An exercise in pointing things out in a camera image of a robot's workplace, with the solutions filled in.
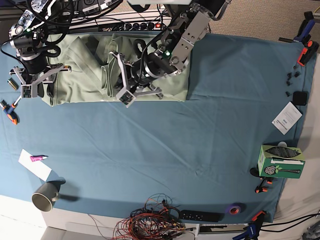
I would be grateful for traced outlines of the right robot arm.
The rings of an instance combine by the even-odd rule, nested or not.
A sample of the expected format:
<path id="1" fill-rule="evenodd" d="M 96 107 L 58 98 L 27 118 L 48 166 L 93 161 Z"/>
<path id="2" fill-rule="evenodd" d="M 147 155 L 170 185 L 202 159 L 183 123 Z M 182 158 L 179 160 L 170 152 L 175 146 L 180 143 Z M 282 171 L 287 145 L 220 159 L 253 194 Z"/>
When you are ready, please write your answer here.
<path id="1" fill-rule="evenodd" d="M 26 9 L 8 32 L 8 45 L 15 50 L 12 56 L 19 65 L 14 66 L 10 75 L 19 82 L 20 97 L 54 97 L 58 73 L 70 71 L 62 63 L 51 63 L 50 59 L 61 54 L 58 44 L 65 38 L 76 7 L 71 0 L 27 0 Z"/>

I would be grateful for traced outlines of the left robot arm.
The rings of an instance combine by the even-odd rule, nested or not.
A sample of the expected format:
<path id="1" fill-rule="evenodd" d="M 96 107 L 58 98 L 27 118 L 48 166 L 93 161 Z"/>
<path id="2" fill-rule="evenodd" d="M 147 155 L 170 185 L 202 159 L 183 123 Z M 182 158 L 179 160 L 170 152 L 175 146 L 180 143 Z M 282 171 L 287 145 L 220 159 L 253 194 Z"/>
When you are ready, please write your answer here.
<path id="1" fill-rule="evenodd" d="M 115 89 L 126 88 L 134 93 L 161 77 L 182 73 L 195 43 L 206 35 L 209 22 L 219 21 L 230 3 L 229 0 L 193 0 L 187 6 L 179 5 L 177 10 L 166 5 L 172 20 L 149 42 L 141 38 L 133 41 L 137 60 L 133 63 L 123 60 L 126 77 L 119 76 Z"/>

